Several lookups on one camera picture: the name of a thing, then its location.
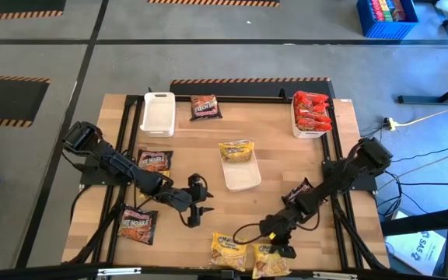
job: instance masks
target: gray floor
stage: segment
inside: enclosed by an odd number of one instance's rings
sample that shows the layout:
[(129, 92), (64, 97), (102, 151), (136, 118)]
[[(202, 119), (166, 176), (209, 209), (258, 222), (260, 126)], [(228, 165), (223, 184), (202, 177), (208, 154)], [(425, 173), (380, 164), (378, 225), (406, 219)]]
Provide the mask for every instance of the gray floor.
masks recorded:
[[(69, 0), (62, 18), (0, 21), (5, 38), (89, 38), (100, 0)], [(416, 5), (420, 24), (406, 39), (446, 39), (431, 5)], [(363, 39), (355, 0), (282, 0), (281, 8), (149, 5), (110, 1), (100, 38)], [(84, 46), (0, 46), (0, 75), (51, 78), (34, 125), (0, 128), (0, 268), (12, 266), (35, 203), (79, 70)], [(401, 94), (437, 96), (448, 90), (448, 47), (349, 47), (268, 45), (98, 46), (75, 120), (95, 122), (106, 93), (168, 90), (172, 79), (329, 76), (337, 97), (353, 99), (362, 132), (383, 117), (410, 121), (445, 107), (404, 106)], [(395, 159), (448, 147), (448, 115), (383, 133)], [(400, 174), (443, 155), (396, 163)], [(388, 177), (378, 178), (380, 186)], [(448, 181), (448, 160), (402, 181)], [(58, 264), (68, 232), (68, 211), (79, 173), (60, 163), (30, 265)], [(448, 208), (448, 187), (406, 187), (425, 210)], [(378, 200), (396, 194), (385, 187)], [(407, 198), (402, 206), (420, 210)]]

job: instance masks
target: wooden tabletop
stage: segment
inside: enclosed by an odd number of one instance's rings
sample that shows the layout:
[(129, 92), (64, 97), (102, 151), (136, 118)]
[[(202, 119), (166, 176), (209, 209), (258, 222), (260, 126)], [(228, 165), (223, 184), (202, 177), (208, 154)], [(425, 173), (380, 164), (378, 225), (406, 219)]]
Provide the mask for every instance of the wooden tabletop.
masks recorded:
[[(106, 141), (115, 145), (124, 106), (124, 95), (106, 95), (97, 125)], [(201, 203), (213, 207), (201, 217), (199, 227), (189, 229), (177, 212), (167, 205), (149, 202), (145, 210), (158, 210), (154, 244), (152, 246), (119, 237), (114, 258), (117, 265), (160, 266), (172, 268), (212, 268), (208, 264), (212, 233), (232, 235), (247, 223), (259, 222), (266, 215), (275, 214), (283, 205), (280, 197), (297, 186), (304, 177), (316, 186), (322, 182), (323, 161), (320, 139), (293, 137), (288, 104), (220, 103), (223, 119), (189, 121), (190, 103), (179, 102), (176, 108), (176, 130), (171, 138), (149, 138), (138, 131), (135, 155), (138, 149), (153, 151), (172, 150), (173, 162), (170, 177), (174, 187), (186, 187), (187, 177), (199, 173), (208, 181), (208, 190), (215, 196)], [(129, 117), (128, 128), (132, 122)], [(341, 147), (344, 155), (359, 139), (359, 130), (351, 100), (334, 100)], [(127, 147), (129, 132), (125, 135)], [(230, 192), (226, 188), (218, 143), (238, 139), (255, 142), (255, 154), (262, 182), (248, 191)], [(332, 158), (334, 149), (330, 139)], [(98, 226), (106, 188), (91, 187), (77, 202), (68, 233), (62, 260), (73, 258), (92, 236)], [(357, 230), (368, 248), (388, 266), (383, 234), (381, 233), (374, 199), (365, 191), (352, 191)], [(127, 192), (126, 203), (133, 203), (133, 190)], [(316, 219), (306, 223), (314, 226)], [(239, 234), (242, 240), (259, 234), (249, 228)], [(105, 261), (110, 233), (103, 241), (100, 260)], [(338, 270), (340, 262), (335, 238), (330, 202), (320, 207), (320, 225), (313, 232), (297, 229), (292, 233), (291, 244), (297, 258), (289, 260), (291, 269)], [(348, 260), (354, 266), (350, 239), (345, 233)], [(247, 268), (254, 265), (251, 247), (248, 248)]]

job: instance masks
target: hazard tape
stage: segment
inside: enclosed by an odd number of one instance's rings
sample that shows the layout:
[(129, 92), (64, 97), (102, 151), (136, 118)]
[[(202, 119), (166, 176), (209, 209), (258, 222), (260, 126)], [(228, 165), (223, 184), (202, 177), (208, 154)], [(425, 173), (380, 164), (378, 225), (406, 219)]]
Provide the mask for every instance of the hazard tape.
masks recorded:
[(279, 7), (279, 0), (148, 0), (153, 4), (186, 4), (186, 5), (238, 5), (253, 7)]
[(47, 82), (50, 83), (48, 78), (33, 78), (33, 77), (19, 77), (19, 76), (1, 76), (2, 81), (25, 81), (25, 82)]
[(63, 15), (63, 11), (5, 12), (0, 13), (0, 19), (29, 19), (61, 15)]
[(231, 83), (231, 82), (327, 82), (328, 77), (306, 78), (250, 78), (250, 79), (177, 79), (171, 84), (197, 84), (197, 83)]
[(0, 126), (28, 128), (31, 125), (32, 125), (32, 121), (0, 119)]

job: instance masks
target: blue plastic bin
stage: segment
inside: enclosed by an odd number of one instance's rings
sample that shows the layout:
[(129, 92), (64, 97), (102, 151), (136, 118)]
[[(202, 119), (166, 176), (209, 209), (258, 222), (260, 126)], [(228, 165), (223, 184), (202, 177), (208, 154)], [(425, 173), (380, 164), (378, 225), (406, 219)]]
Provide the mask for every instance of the blue plastic bin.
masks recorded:
[(405, 11), (405, 22), (380, 22), (373, 18), (371, 0), (358, 0), (357, 11), (361, 21), (362, 33), (368, 38), (401, 40), (418, 24), (418, 16), (412, 0), (401, 0)]

